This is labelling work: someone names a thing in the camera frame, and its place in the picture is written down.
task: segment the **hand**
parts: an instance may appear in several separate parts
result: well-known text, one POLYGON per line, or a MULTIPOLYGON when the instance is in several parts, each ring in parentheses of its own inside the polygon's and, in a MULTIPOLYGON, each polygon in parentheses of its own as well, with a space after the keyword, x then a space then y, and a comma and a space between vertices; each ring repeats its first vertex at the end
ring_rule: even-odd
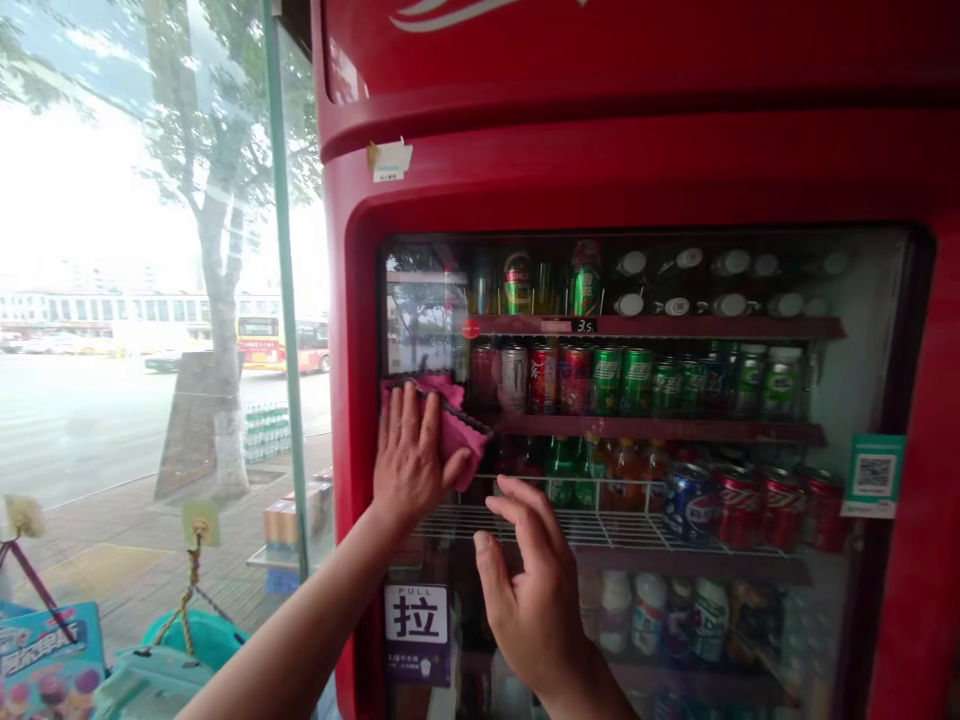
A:
POLYGON ((549 705, 582 691, 600 655, 583 632, 576 561, 546 495, 516 478, 497 482, 506 495, 487 497, 487 507, 516 527, 524 571, 511 580, 496 538, 473 536, 487 620, 510 668, 553 716, 549 705))
POLYGON ((470 458, 470 449, 461 448, 441 471, 439 438, 440 396, 427 397, 421 423, 416 386, 408 382, 403 390, 394 388, 380 413, 373 505, 404 533, 433 512, 470 458))

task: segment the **qr code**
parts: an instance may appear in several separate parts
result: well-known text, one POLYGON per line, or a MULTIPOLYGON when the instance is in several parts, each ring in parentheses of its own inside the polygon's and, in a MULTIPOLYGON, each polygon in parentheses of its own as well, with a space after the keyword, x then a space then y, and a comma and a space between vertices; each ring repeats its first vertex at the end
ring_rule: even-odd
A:
POLYGON ((873 497, 889 495, 893 492, 896 472, 896 455, 860 455, 857 457, 854 492, 873 497))

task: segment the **pink cloth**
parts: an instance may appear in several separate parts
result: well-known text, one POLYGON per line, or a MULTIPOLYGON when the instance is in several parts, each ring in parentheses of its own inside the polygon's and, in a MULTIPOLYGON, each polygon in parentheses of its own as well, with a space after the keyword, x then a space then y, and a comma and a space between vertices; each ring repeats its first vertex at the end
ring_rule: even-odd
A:
POLYGON ((483 458, 483 449, 493 436, 493 431, 482 423, 477 422, 460 411, 463 406, 463 388, 454 384, 449 375, 424 374, 392 378, 383 381, 381 386, 381 407, 390 404, 390 390, 403 387, 407 380, 416 383, 420 391, 420 416, 426 408, 426 394, 439 393, 441 396, 440 412, 440 463, 444 464, 457 450, 462 447, 470 448, 470 460, 467 467, 457 477, 454 489, 463 492, 477 474, 477 467, 483 458))

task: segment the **ice cream advertisement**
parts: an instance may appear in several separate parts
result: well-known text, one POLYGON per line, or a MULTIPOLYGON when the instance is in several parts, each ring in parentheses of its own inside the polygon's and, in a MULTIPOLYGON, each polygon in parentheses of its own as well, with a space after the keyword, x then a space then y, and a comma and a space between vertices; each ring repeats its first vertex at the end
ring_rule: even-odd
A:
POLYGON ((103 682, 96 603, 59 608, 70 642, 47 611, 0 621, 0 715, 11 720, 89 720, 103 682))

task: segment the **refrigerator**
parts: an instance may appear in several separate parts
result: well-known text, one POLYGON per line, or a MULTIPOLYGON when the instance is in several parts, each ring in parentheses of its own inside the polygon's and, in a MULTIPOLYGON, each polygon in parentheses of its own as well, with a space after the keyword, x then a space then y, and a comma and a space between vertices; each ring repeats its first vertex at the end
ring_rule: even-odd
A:
POLYGON ((313 4, 338 536, 372 497, 384 379, 449 378, 491 435, 348 642, 343 716, 544 716, 473 565, 486 529, 519 567, 482 505, 501 471, 554 502, 584 631, 643 717, 943 716, 948 19, 570 3, 532 42, 542 3, 453 5, 313 4), (408 166, 378 174, 398 145, 408 166), (857 454, 863 435, 905 454, 857 454), (894 468, 892 520, 836 517, 851 471, 869 492, 894 468), (442 643, 397 644, 400 592, 433 593, 442 643))

